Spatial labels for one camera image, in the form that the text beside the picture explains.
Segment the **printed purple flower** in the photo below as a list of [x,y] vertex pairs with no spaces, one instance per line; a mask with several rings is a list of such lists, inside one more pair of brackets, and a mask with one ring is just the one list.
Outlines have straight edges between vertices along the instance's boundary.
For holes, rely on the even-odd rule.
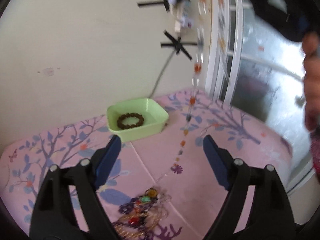
[[183,168],[180,165],[176,165],[171,167],[171,170],[173,171],[173,173],[181,174],[183,171]]

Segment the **human hand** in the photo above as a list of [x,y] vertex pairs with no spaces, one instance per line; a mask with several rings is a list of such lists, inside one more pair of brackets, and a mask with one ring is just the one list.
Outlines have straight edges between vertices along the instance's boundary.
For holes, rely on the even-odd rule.
[[302,48],[306,54],[304,68],[304,94],[306,97],[305,125],[309,131],[318,126],[320,116],[320,58],[316,55],[319,37],[316,33],[308,33],[302,41]]

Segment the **light green tray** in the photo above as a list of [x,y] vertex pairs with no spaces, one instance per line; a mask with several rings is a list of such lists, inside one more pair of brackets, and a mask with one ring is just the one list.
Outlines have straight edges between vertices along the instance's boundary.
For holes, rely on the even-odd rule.
[[[143,125],[121,130],[117,125],[118,118],[127,113],[141,114],[144,118]],[[109,130],[118,135],[122,142],[128,142],[160,133],[169,119],[169,115],[156,101],[149,98],[140,98],[110,106],[107,110],[107,118]],[[123,121],[124,124],[136,122],[137,119],[134,117]]]

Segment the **floral tablecloth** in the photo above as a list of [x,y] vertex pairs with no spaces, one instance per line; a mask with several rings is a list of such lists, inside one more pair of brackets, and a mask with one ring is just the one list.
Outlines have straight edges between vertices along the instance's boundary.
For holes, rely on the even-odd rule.
[[[111,221],[119,217],[118,206],[143,193],[170,170],[183,140],[188,113],[188,90],[160,97],[156,101],[169,113],[162,133],[122,144],[110,176],[98,190],[98,197]],[[291,147],[262,122],[237,109],[210,101],[203,92],[197,97],[193,118],[179,166],[158,183],[171,196],[165,203],[168,218],[160,222],[153,238],[170,240],[202,239],[227,195],[219,186],[202,149],[203,138],[210,134],[219,147],[247,164],[264,167],[273,164],[284,185],[291,165]],[[1,198],[18,225],[29,232],[31,213],[39,187],[48,167],[76,165],[105,147],[112,137],[106,117],[43,131],[13,143],[1,159]],[[70,190],[79,226],[87,230],[76,190]],[[244,228],[252,203],[249,190],[237,230]]]

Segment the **bracelet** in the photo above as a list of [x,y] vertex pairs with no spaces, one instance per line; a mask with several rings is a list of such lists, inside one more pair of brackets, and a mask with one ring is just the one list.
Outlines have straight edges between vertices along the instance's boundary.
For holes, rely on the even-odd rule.
[[[123,124],[123,120],[129,118],[129,117],[135,117],[135,118],[138,118],[139,121],[136,123],[136,124],[132,124],[132,125],[129,125],[129,124]],[[126,129],[130,129],[130,128],[135,128],[135,127],[139,127],[139,126],[142,126],[143,125],[143,122],[144,122],[144,118],[141,114],[137,114],[137,113],[128,113],[128,114],[123,114],[121,115],[119,118],[118,118],[118,121],[117,121],[117,125],[120,129],[122,130],[126,130]]]

